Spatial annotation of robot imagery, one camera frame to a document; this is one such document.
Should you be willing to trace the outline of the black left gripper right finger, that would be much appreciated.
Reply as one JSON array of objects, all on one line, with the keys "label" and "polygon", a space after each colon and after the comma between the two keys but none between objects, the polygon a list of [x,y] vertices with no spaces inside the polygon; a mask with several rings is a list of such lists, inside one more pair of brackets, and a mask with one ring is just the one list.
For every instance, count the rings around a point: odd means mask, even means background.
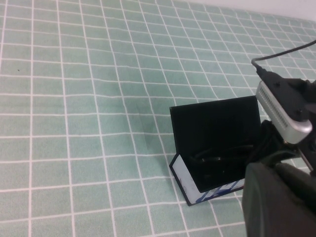
[{"label": "black left gripper right finger", "polygon": [[308,209],[316,212],[316,178],[287,163],[275,165],[275,171],[286,186]]}]

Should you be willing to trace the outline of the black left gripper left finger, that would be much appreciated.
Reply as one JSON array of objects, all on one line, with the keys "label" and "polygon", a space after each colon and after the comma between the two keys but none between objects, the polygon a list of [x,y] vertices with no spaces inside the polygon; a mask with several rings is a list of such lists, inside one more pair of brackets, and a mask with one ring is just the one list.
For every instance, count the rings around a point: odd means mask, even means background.
[{"label": "black left gripper left finger", "polygon": [[242,210],[249,237],[316,235],[316,213],[286,186],[275,167],[262,163],[247,166]]}]

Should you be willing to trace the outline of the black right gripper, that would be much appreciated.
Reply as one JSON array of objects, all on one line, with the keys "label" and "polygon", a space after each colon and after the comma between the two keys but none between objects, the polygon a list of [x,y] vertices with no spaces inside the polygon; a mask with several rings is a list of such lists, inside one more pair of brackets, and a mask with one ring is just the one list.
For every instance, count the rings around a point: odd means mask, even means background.
[{"label": "black right gripper", "polygon": [[311,171],[316,169],[316,129],[298,144],[286,142],[271,121],[261,123],[258,143],[248,157],[248,163],[261,162],[267,166],[282,160],[301,157]]}]

